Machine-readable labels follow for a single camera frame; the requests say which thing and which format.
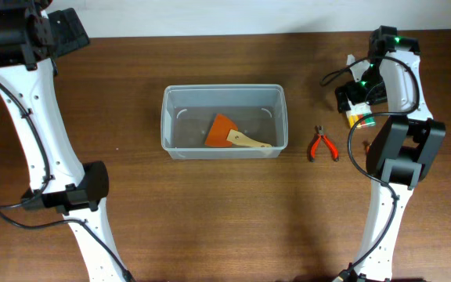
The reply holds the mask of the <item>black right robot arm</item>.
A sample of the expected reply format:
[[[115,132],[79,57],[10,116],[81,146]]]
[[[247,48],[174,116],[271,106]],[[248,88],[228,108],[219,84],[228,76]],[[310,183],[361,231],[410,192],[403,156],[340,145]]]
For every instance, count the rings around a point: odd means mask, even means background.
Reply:
[[[359,172],[371,181],[370,207],[359,252],[338,281],[390,281],[402,216],[414,189],[446,136],[446,126],[428,109],[420,83],[420,46],[394,27],[381,26],[369,37],[365,58],[348,57],[352,81],[336,88],[337,109],[386,103],[387,118],[370,144]]]

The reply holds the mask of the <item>red scraper with wooden handle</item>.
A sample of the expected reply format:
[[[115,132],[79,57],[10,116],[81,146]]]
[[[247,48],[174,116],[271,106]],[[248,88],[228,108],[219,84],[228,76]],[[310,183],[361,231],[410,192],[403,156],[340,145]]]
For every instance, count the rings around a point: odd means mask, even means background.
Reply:
[[[236,124],[224,114],[216,114],[204,145],[214,148],[226,148],[233,145],[260,148],[271,147],[268,143],[256,141],[240,132]]]

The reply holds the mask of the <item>clear plastic container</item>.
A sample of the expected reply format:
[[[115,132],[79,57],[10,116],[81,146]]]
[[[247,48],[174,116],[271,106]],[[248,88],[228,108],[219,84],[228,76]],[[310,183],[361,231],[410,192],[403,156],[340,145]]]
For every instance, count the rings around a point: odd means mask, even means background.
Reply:
[[[217,114],[270,148],[205,145]],[[172,85],[161,109],[161,145],[174,160],[276,158],[288,144],[287,105],[277,84]]]

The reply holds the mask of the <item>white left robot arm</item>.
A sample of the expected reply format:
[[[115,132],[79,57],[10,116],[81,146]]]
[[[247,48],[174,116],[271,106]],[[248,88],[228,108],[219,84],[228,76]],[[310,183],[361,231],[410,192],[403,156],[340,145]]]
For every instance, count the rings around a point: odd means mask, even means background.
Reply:
[[[30,184],[18,207],[53,209],[71,228],[92,281],[130,281],[106,213],[109,176],[82,163],[67,136],[54,79],[56,60],[90,42],[74,9],[47,1],[0,0],[0,96],[27,161]]]

